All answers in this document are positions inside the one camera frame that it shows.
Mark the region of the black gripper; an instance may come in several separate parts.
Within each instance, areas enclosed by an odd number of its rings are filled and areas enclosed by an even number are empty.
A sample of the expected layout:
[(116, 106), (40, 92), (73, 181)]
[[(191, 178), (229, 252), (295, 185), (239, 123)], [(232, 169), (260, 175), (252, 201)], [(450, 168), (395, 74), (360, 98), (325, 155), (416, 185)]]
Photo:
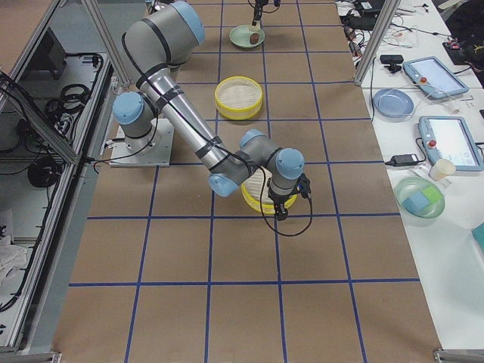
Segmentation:
[(266, 5), (268, 5), (270, 2), (278, 8), (281, 5), (280, 0), (254, 0), (253, 1), (253, 20), (252, 20), (252, 26), (256, 26), (259, 24), (261, 18), (262, 18), (262, 8), (264, 8)]
[(292, 180), (292, 185), (289, 188), (282, 188), (277, 186), (274, 178), (270, 178), (268, 182), (268, 196), (272, 200), (276, 219), (284, 221), (288, 217), (288, 210), (285, 203), (297, 194), (300, 194), (303, 199), (309, 202), (309, 209), (312, 205), (310, 180), (305, 173), (302, 173), (297, 180)]

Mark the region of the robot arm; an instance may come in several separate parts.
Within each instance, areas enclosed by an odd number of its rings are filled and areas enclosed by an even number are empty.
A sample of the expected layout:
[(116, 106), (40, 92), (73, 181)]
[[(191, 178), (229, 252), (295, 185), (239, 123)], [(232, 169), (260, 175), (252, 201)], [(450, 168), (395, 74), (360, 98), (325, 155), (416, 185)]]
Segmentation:
[(220, 197), (235, 192), (258, 168), (271, 173), (268, 196), (275, 217), (287, 217), (285, 202), (295, 194), (310, 199), (310, 181), (303, 172), (305, 160), (293, 148), (282, 148), (264, 133), (251, 129), (242, 137), (239, 150), (225, 149), (221, 138), (206, 124), (182, 88), (172, 69), (185, 63), (192, 50), (205, 39), (196, 11), (176, 1), (133, 23), (121, 42), (129, 78), (135, 82), (158, 113), (171, 122), (200, 161), (210, 171), (209, 185)]

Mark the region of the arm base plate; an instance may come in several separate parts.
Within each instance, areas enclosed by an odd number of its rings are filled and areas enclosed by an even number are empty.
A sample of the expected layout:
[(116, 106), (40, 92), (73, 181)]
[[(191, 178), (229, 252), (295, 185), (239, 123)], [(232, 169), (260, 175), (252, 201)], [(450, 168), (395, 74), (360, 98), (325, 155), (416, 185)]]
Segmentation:
[(169, 167), (172, 153), (174, 127), (168, 119), (152, 119), (152, 129), (147, 136), (132, 139), (125, 136), (121, 126), (113, 144), (109, 164), (112, 167)]

